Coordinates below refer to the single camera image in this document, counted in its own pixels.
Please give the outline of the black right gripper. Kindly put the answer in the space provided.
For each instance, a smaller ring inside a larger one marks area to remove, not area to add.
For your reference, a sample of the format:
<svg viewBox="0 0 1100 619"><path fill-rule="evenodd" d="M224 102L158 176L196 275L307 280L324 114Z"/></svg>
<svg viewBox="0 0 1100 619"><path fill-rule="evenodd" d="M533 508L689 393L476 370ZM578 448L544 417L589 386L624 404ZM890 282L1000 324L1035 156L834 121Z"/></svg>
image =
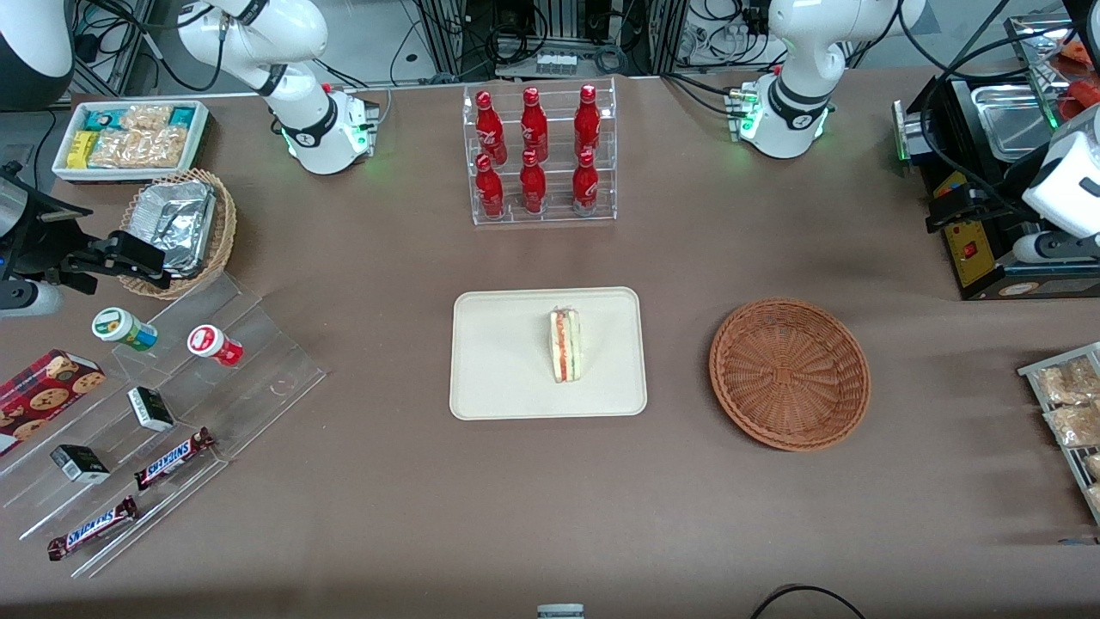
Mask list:
<svg viewBox="0 0 1100 619"><path fill-rule="evenodd" d="M165 252L148 242L116 230L106 239L87 235L77 220L94 212L42 194L20 180L20 165L1 169L1 236L3 279L42 279L58 270L58 284L82 295L97 292L94 274L72 266L72 261L102 267L116 277L130 277L166 287Z"/></svg>

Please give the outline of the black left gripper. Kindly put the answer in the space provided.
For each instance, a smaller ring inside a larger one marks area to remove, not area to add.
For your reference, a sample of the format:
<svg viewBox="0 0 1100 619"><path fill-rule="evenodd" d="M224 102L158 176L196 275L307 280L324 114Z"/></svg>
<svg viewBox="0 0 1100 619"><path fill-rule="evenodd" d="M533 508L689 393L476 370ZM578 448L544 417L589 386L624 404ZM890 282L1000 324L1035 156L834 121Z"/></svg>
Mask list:
<svg viewBox="0 0 1100 619"><path fill-rule="evenodd" d="M1023 194L1038 176L1042 162L1013 162L1007 166L1001 181L994 183L996 192L1005 201L993 201L993 217L986 223L994 226L1040 224L1041 217L1025 203ZM955 224L982 222L989 214L989 197L982 191L948 191L932 196L927 203L926 232L936 234Z"/></svg>

